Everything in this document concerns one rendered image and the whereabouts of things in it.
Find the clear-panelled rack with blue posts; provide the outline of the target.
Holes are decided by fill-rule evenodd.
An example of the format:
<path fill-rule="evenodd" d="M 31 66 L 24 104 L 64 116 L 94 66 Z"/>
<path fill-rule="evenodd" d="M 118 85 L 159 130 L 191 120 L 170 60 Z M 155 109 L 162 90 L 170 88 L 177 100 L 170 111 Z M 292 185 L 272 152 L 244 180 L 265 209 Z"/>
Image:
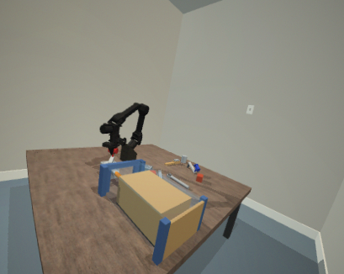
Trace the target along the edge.
<path fill-rule="evenodd" d="M 156 265 L 200 229 L 208 201 L 145 161 L 102 166 L 99 195 L 106 196 L 150 246 Z"/>

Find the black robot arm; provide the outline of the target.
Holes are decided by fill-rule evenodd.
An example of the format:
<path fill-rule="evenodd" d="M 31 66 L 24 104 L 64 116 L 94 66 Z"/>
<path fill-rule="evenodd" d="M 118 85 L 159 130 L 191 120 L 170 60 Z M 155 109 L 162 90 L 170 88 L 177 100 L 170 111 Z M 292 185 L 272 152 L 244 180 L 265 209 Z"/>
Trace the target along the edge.
<path fill-rule="evenodd" d="M 103 123 L 100 127 L 101 134 L 119 134 L 120 127 L 123 127 L 123 123 L 125 119 L 130 116 L 134 111 L 138 109 L 139 118 L 136 125 L 135 132 L 132 133 L 131 141 L 127 144 L 130 145 L 132 149 L 134 149 L 137 145 L 140 145 L 142 141 L 142 127 L 145 120 L 145 116 L 149 112 L 149 107 L 144 103 L 133 103 L 124 112 L 116 113 L 113 117 L 108 121 L 108 124 Z M 113 123 L 114 122 L 114 123 Z M 115 124 L 116 123 L 116 124 Z M 117 137 L 115 144 L 120 144 L 122 146 L 126 143 L 126 138 Z"/>

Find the grey cylinder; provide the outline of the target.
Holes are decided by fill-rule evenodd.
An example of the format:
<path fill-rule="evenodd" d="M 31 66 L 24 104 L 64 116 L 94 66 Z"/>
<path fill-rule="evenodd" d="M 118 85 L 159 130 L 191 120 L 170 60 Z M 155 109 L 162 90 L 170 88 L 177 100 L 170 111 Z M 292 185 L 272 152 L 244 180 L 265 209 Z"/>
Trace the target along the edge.
<path fill-rule="evenodd" d="M 182 162 L 182 163 L 186 163 L 187 158 L 188 158 L 188 157 L 187 157 L 186 155 L 182 155 L 181 162 Z"/>

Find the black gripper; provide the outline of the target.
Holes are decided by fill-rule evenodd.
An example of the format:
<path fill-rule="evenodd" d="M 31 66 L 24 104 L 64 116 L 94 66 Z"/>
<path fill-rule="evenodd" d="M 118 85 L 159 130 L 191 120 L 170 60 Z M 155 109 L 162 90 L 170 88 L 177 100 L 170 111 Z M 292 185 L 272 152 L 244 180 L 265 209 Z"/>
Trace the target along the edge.
<path fill-rule="evenodd" d="M 109 150 L 109 152 L 110 152 L 110 154 L 111 155 L 113 155 L 113 154 L 115 154 L 114 153 L 114 149 L 117 149 L 119 146 L 120 146 L 120 144 L 118 143 L 118 144 L 115 144 L 115 141 L 116 141 L 116 139 L 117 139 L 117 137 L 119 137 L 120 136 L 120 134 L 109 134 L 110 135 L 110 140 L 108 140 L 109 142 L 103 142 L 102 143 L 102 147 L 106 147 L 106 148 L 108 148 L 108 150 Z"/>

